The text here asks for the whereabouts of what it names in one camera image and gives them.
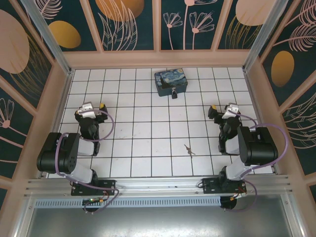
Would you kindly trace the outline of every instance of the starry night box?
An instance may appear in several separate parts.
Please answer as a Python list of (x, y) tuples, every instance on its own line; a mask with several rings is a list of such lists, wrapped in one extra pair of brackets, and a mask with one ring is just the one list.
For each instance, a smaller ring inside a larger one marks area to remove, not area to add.
[(155, 79), (159, 96), (172, 95), (175, 99), (178, 93), (186, 92), (188, 81), (182, 69), (155, 73)]

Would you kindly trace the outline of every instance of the padlock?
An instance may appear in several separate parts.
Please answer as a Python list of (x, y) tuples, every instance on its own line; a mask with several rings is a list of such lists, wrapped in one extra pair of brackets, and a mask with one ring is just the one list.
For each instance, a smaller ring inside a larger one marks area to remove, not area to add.
[(177, 95), (177, 92), (176, 92), (176, 88), (172, 89), (171, 97), (172, 97), (172, 99), (177, 99), (178, 98), (178, 95)]

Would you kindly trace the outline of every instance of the blue box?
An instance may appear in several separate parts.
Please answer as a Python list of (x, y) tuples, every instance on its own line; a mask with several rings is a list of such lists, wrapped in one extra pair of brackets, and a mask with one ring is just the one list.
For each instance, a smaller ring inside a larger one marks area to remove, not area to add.
[(171, 95), (186, 92), (188, 81), (182, 69), (168, 70), (155, 73), (155, 82), (159, 96)]

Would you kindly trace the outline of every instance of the white grid floor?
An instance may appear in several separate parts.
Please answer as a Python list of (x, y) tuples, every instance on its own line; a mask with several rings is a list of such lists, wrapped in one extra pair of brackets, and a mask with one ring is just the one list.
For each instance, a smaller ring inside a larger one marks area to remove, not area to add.
[[(218, 152), (219, 127), (207, 117), (234, 102), (256, 119), (241, 68), (183, 68), (188, 87), (178, 98), (159, 97), (154, 73), (170, 68), (76, 70), (60, 132), (77, 132), (74, 113), (83, 102), (104, 103), (115, 120), (112, 135), (101, 141), (97, 157), (78, 162), (99, 177), (201, 176), (218, 174), (236, 158)], [(243, 120), (243, 125), (253, 122)], [(100, 124), (100, 137), (110, 130)], [(190, 157), (186, 147), (195, 155)], [(271, 167), (256, 174), (272, 173)]]

